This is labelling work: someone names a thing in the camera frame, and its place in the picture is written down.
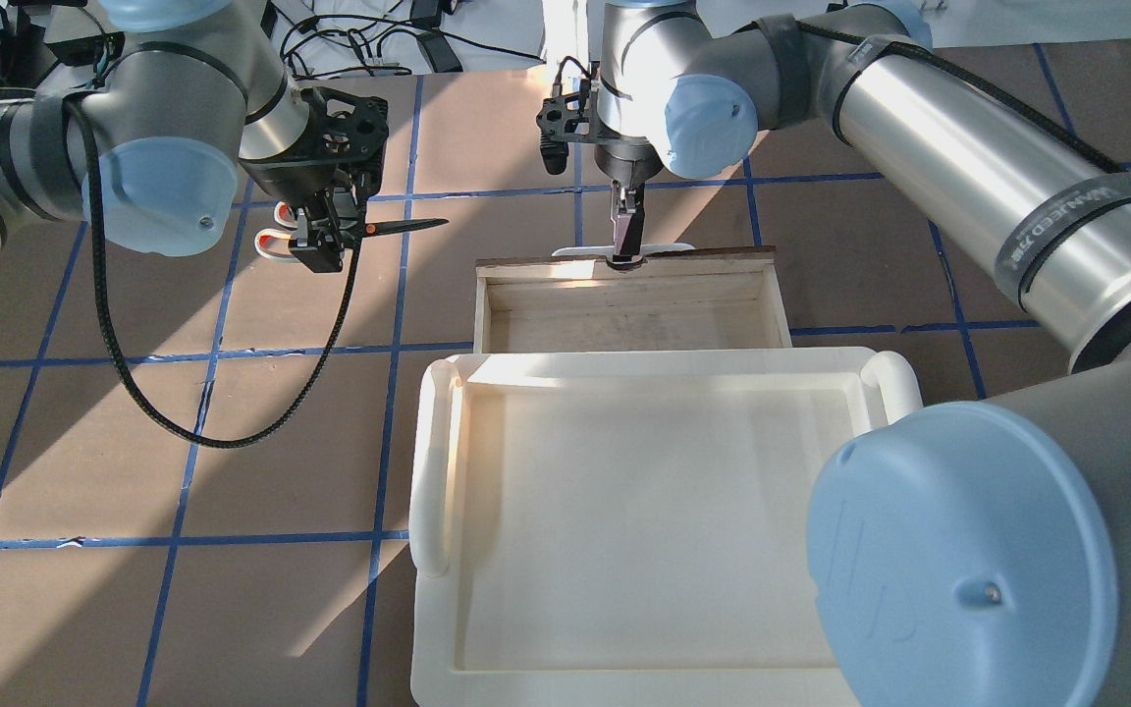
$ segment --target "white handle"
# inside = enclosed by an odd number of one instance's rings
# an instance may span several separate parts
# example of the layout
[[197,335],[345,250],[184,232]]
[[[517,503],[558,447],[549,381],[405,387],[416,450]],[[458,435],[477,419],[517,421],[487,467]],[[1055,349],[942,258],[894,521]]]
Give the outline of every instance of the white handle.
[[449,477],[451,477],[454,381],[457,368],[437,361],[421,382],[417,442],[413,449],[413,492],[408,501],[408,549],[425,577],[448,572]]
[[901,354],[881,351],[862,367],[862,382],[877,386],[883,399],[884,416],[893,424],[908,415],[923,411],[924,399],[920,395],[920,380],[910,363]]

